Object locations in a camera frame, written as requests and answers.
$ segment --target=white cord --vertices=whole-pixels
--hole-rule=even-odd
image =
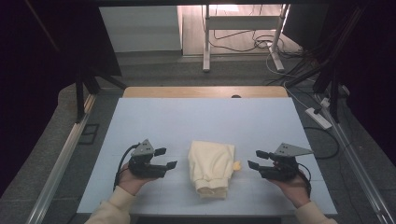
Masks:
[[[270,68],[270,66],[268,65],[268,59],[269,59],[270,56],[271,56],[271,53],[269,53],[269,54],[267,55],[267,59],[265,60],[265,64],[267,65],[267,68],[268,68],[268,70],[269,70],[270,72],[272,72],[272,73],[274,73],[274,74],[277,74],[277,75],[285,76],[285,77],[295,77],[295,76],[292,76],[292,75],[287,75],[287,74],[283,74],[283,73],[278,73],[278,72],[272,70],[272,69]]]
[[[308,106],[306,106],[305,104],[303,104],[303,102],[301,102],[299,99],[297,99],[297,97],[296,97],[293,93],[291,93],[291,91],[289,91],[288,88],[286,88],[286,82],[283,83],[283,87],[285,88],[285,90],[286,90],[288,93],[290,93],[290,95],[291,95],[298,103],[300,103],[301,105],[305,106],[305,108],[309,109]]]

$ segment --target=hand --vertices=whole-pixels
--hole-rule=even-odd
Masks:
[[[299,175],[287,182],[271,179],[268,181],[276,184],[296,208],[311,202],[306,192],[305,182]]]
[[[139,178],[131,173],[128,168],[128,162],[122,166],[120,171],[120,183],[119,187],[127,191],[132,195],[136,195],[136,193],[151,180],[155,180],[157,178]]]

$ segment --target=human arm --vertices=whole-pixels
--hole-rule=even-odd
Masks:
[[[107,201],[101,204],[91,214],[87,224],[92,223],[130,223],[129,209],[135,200],[137,192],[152,178],[139,178],[128,169],[128,163],[122,166],[120,183]]]
[[[276,184],[297,208],[295,215],[301,224],[336,223],[335,220],[325,217],[318,206],[314,202],[311,202],[305,188],[305,182],[299,175],[287,182],[277,180],[269,181]]]

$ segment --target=gray carpet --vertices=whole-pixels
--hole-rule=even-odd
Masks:
[[[136,63],[136,60],[128,63],[129,59],[122,58],[123,77],[118,77],[118,79],[129,86],[260,86],[268,83],[270,79],[279,77],[268,71],[264,56],[213,59],[211,71],[207,74],[202,72],[202,63],[199,59],[169,58],[148,57],[141,61],[143,63]],[[287,70],[298,62],[297,59],[283,61]],[[274,69],[271,62],[269,63],[270,68]],[[89,134],[79,139],[80,144],[76,147],[43,223],[83,223],[88,218],[88,216],[75,213],[105,138],[115,106],[122,95],[122,91],[112,84],[100,78],[98,80],[103,89],[97,95],[88,120],[91,128],[98,125],[96,126],[98,127],[97,134],[94,139],[93,135]],[[291,92],[303,104],[318,107],[310,97],[312,84],[313,82],[307,80],[299,85],[301,91],[293,88]],[[76,117],[74,87],[71,86],[61,91],[59,99],[58,108],[46,131],[0,200],[1,223],[26,222],[51,167],[71,131]],[[339,102],[338,114],[341,124],[358,150],[367,172],[392,209],[392,213],[396,214],[396,168],[356,121],[347,108],[345,100],[346,98],[341,98]],[[318,127],[305,114],[305,107],[297,101],[294,102],[303,126]],[[330,155],[336,150],[336,143],[326,133],[307,129],[306,134],[312,148],[316,151],[316,156]],[[338,223],[379,223],[360,183],[344,157],[343,148],[340,148],[337,156],[331,159],[318,160],[318,165],[339,213],[334,217]],[[133,222],[136,220],[137,223],[155,221],[147,221],[143,218],[139,220],[134,217]],[[194,222],[183,219],[179,223]],[[297,221],[294,217],[284,217],[282,223],[297,223]]]

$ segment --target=sleeve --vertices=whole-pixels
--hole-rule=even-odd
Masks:
[[[134,202],[135,196],[124,189],[116,186],[108,201],[103,201],[91,214],[86,224],[92,223],[130,223],[129,209]]]
[[[314,202],[307,203],[295,211],[301,224],[336,224],[334,219],[327,218]]]

